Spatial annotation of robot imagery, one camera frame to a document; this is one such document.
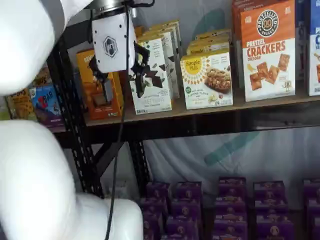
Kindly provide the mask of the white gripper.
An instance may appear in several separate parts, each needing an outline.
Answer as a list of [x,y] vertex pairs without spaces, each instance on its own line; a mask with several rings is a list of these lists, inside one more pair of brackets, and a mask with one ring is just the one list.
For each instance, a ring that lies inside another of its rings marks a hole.
[[156,88],[162,88],[162,80],[157,70],[148,65],[150,51],[135,43],[136,35],[132,16],[122,12],[113,16],[97,18],[92,21],[92,37],[95,56],[89,67],[97,82],[100,82],[107,103],[113,100],[113,90],[109,73],[131,68],[131,76],[136,86],[136,94],[141,98],[145,92],[144,77],[150,78]]

